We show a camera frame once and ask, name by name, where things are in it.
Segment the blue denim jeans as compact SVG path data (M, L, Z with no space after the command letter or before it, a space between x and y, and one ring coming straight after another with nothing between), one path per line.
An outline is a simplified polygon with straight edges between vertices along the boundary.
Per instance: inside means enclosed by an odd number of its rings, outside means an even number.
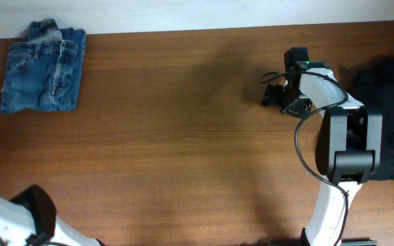
M10 45L0 112L72 111L77 106L87 34L61 29L52 18L33 21Z

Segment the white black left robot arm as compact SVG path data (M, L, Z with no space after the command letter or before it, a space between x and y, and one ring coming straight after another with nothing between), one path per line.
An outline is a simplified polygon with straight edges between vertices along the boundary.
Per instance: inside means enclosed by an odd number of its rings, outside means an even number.
M67 112L77 106L86 33L55 26L30 27L10 46L0 111ZM0 245L100 245L57 216L48 194L32 185L11 200L0 197Z

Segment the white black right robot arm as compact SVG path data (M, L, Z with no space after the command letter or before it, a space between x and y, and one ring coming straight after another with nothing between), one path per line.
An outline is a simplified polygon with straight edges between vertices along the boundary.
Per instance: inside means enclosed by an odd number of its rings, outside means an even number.
M304 168L321 182L313 215L302 229L298 245L376 245L369 238L343 239L350 205L368 177L380 166L382 114L347 93L323 61L312 61L305 47L284 54L285 72L268 72L261 104L280 107L282 114L300 119L294 133L301 155L303 123L322 117L315 147L316 170Z

